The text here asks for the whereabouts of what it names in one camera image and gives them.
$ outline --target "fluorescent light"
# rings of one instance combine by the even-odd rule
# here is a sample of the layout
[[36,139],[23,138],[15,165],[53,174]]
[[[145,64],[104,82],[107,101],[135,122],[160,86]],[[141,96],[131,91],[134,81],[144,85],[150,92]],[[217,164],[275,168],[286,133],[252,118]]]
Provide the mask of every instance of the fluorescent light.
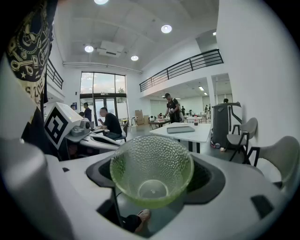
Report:
[[92,51],[94,51],[94,48],[92,46],[86,46],[84,49],[87,53],[91,53]]
[[169,32],[172,31],[172,27],[170,25],[164,25],[164,26],[161,27],[161,31],[163,33],[169,33]]
[[103,5],[105,3],[107,3],[109,0],[94,0],[95,3],[99,4],[99,5]]
[[138,56],[132,56],[132,57],[131,57],[131,60],[132,60],[132,61],[138,61],[138,60],[139,60],[139,57],[138,57]]

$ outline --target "textured glass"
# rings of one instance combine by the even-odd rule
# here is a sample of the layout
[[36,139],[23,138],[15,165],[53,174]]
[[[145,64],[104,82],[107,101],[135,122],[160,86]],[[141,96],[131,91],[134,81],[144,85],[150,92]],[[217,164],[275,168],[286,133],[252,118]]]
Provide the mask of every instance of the textured glass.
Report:
[[115,152],[110,172],[117,187],[146,208],[163,207],[189,184],[194,162],[179,142],[162,136],[137,137]]

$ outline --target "table leg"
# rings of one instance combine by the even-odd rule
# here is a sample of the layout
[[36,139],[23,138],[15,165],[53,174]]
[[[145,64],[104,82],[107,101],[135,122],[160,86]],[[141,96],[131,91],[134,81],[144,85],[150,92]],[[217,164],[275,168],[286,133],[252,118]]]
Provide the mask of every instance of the table leg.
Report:
[[200,153],[200,143],[196,142],[196,146],[197,146],[197,153]]
[[193,142],[191,142],[191,141],[188,141],[188,150],[189,150],[190,152],[193,151]]

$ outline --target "ceiling air conditioner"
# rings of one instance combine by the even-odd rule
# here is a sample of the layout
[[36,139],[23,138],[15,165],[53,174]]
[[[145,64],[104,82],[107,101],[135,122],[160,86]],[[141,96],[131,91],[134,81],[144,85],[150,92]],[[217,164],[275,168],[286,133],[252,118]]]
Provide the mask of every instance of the ceiling air conditioner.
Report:
[[124,46],[121,46],[117,43],[112,43],[108,41],[102,41],[101,46],[97,48],[97,52],[100,55],[118,58],[120,57]]

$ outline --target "ceiling light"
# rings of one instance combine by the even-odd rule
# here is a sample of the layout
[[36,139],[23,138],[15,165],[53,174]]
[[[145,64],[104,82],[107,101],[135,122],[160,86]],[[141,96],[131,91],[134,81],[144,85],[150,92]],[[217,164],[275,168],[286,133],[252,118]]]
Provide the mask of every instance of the ceiling light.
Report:
[[138,60],[139,60],[139,57],[138,57],[138,56],[132,56],[132,57],[131,57],[131,60],[132,60],[132,61],[138,61]]
[[91,53],[92,51],[94,51],[94,48],[92,46],[86,46],[84,49],[87,53]]
[[164,25],[161,27],[161,31],[163,33],[169,33],[170,31],[172,31],[172,27],[170,25]]
[[105,3],[107,3],[109,0],[94,0],[95,3],[99,4],[99,5],[103,5]]

